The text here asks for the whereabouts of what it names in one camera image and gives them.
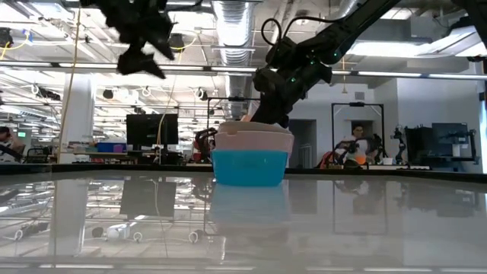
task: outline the computer monitor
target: computer monitor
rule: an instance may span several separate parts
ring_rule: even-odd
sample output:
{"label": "computer monitor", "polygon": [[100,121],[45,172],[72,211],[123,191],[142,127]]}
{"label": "computer monitor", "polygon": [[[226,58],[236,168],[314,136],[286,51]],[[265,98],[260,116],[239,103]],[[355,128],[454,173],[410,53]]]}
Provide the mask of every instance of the computer monitor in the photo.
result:
{"label": "computer monitor", "polygon": [[[127,144],[152,146],[157,143],[158,128],[163,114],[130,114],[127,115]],[[161,144],[177,145],[179,143],[177,114],[166,114],[161,127]]]}
{"label": "computer monitor", "polygon": [[468,145],[468,126],[466,123],[432,123],[438,143],[445,145]]}

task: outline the yellow cable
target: yellow cable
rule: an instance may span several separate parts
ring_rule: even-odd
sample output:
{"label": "yellow cable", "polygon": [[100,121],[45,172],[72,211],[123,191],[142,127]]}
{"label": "yellow cable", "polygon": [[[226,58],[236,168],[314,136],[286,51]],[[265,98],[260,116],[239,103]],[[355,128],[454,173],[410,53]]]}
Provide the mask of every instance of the yellow cable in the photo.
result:
{"label": "yellow cable", "polygon": [[13,48],[9,48],[8,43],[7,43],[7,45],[5,45],[5,48],[0,47],[0,49],[3,49],[3,50],[20,49],[22,46],[24,46],[27,43],[28,40],[29,40],[29,33],[25,34],[25,40],[24,40],[24,42],[22,42],[22,44],[20,44],[18,46],[14,46]]}
{"label": "yellow cable", "polygon": [[181,46],[181,47],[179,47],[179,48],[176,48],[176,47],[171,47],[171,49],[174,49],[174,50],[183,50],[183,49],[185,49],[185,48],[187,48],[187,47],[192,46],[192,45],[193,45],[195,42],[196,42],[196,37],[194,37],[194,38],[193,38],[193,41],[191,41],[191,43],[189,43],[189,44],[187,44],[187,45],[185,45],[185,46]]}
{"label": "yellow cable", "polygon": [[78,38],[79,38],[79,26],[80,25],[81,25],[81,6],[78,8],[78,22],[76,23],[75,57],[73,60],[73,68],[71,70],[71,78],[69,79],[68,93],[65,94],[65,96],[67,96],[66,104],[62,108],[61,130],[59,132],[59,146],[58,146],[58,153],[57,153],[57,163],[58,164],[59,164],[59,161],[61,160],[62,131],[64,129],[64,125],[66,122],[66,117],[67,117],[68,107],[69,107],[69,99],[71,98],[71,89],[73,87],[73,78],[75,76],[76,62],[78,61]]}
{"label": "yellow cable", "polygon": [[[183,53],[180,53],[180,56],[177,60],[177,64],[179,65],[181,63],[181,57],[183,56]],[[177,75],[174,76],[174,82],[173,82],[173,88],[171,89],[170,91],[170,94],[169,94],[169,100],[167,101],[167,105],[166,105],[166,108],[164,109],[164,113],[162,114],[162,118],[161,118],[161,121],[159,122],[159,128],[158,128],[158,139],[156,140],[156,145],[159,146],[161,145],[161,128],[162,128],[162,123],[164,121],[164,117],[166,116],[166,112],[167,112],[167,109],[169,108],[169,104],[170,104],[170,99],[173,97],[173,92],[174,92],[174,86],[176,85],[176,79],[177,79]]]}
{"label": "yellow cable", "polygon": [[5,48],[3,48],[2,55],[0,56],[0,60],[3,60],[3,56],[5,56],[5,53],[7,52],[8,45],[10,45],[10,42],[5,44]]}

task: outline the blue bowl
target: blue bowl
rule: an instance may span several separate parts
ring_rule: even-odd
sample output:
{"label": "blue bowl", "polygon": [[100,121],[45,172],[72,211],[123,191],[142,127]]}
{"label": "blue bowl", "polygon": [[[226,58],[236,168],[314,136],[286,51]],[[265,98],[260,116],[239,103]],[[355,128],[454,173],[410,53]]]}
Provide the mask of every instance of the blue bowl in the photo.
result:
{"label": "blue bowl", "polygon": [[217,183],[228,186],[277,186],[284,178],[283,151],[212,151]]}

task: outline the man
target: man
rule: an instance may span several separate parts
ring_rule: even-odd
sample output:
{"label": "man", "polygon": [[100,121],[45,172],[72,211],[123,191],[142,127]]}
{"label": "man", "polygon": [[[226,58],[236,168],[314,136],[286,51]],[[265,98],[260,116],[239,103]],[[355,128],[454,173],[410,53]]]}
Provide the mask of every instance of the man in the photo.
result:
{"label": "man", "polygon": [[0,164],[18,162],[18,159],[14,155],[7,153],[7,151],[20,153],[23,147],[24,144],[11,134],[11,130],[8,127],[0,126],[0,148],[3,148],[0,150]]}

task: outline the chair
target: chair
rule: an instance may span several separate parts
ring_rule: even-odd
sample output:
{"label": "chair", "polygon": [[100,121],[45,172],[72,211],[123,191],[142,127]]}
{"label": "chair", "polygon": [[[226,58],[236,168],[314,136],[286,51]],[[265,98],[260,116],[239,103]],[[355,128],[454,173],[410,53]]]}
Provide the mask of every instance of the chair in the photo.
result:
{"label": "chair", "polygon": [[27,151],[25,164],[47,164],[49,152],[44,148],[31,148]]}

